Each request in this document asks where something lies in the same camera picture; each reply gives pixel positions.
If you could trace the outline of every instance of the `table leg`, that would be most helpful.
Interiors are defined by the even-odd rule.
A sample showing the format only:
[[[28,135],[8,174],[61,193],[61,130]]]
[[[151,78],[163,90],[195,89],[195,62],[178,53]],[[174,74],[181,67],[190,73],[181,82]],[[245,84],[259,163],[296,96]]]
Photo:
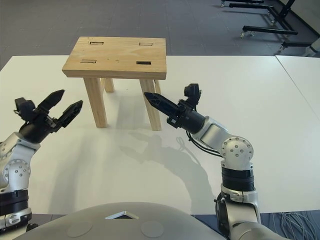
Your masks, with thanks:
[[[104,89],[107,93],[113,93],[115,91],[114,81],[112,78],[103,78]]]
[[[151,128],[153,131],[161,130],[161,122],[159,111],[150,105],[148,100],[146,99],[144,92],[155,93],[155,85],[153,80],[140,79],[141,90],[146,106],[146,111],[148,112]]]
[[[155,86],[155,92],[156,92],[157,94],[161,94],[161,89],[160,89],[159,80],[154,80],[154,86]]]
[[[107,116],[100,78],[83,78],[97,128],[107,127]]]

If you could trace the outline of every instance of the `wood grain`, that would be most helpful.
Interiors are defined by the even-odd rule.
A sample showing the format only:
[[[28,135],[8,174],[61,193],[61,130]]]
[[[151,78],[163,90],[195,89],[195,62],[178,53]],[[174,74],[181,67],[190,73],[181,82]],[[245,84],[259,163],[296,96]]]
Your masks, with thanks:
[[[97,128],[106,128],[108,123],[104,98],[101,93],[101,80],[99,78],[84,78],[83,80],[89,97],[95,125]]]
[[[164,80],[166,39],[83,36],[62,71],[71,78]]]
[[[103,96],[105,91],[105,78],[100,78],[100,93]]]
[[[149,116],[151,128],[153,131],[160,131],[161,122],[160,122],[159,111],[150,105],[150,103],[148,102],[148,100],[144,95],[144,92],[149,92],[149,93],[156,92],[154,81],[148,80],[148,79],[140,79],[140,86],[141,86],[142,95],[143,95],[145,106],[146,106],[146,111]]]
[[[161,88],[160,88],[159,80],[154,80],[154,87],[155,87],[155,92],[157,94],[161,94]]]
[[[104,79],[104,89],[107,93],[114,93],[115,86],[112,78],[103,78]]]

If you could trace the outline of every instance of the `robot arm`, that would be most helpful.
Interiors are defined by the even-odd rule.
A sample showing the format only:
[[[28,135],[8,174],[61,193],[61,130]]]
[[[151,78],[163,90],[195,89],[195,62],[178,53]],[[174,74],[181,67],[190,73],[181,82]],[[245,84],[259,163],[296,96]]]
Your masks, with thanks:
[[[32,216],[28,207],[30,161],[40,143],[50,133],[66,127],[80,112],[82,101],[70,105],[59,119],[49,110],[62,98],[64,90],[51,93],[36,108],[31,100],[15,100],[16,110],[25,124],[0,143],[0,233],[27,223]]]
[[[235,136],[214,119],[196,111],[201,91],[198,84],[185,87],[187,100],[171,102],[158,93],[144,93],[150,104],[168,116],[167,123],[183,128],[193,138],[220,153],[222,184],[215,200],[218,227],[231,240],[281,240],[286,239],[261,225],[258,192],[254,186],[254,154],[251,143]]]

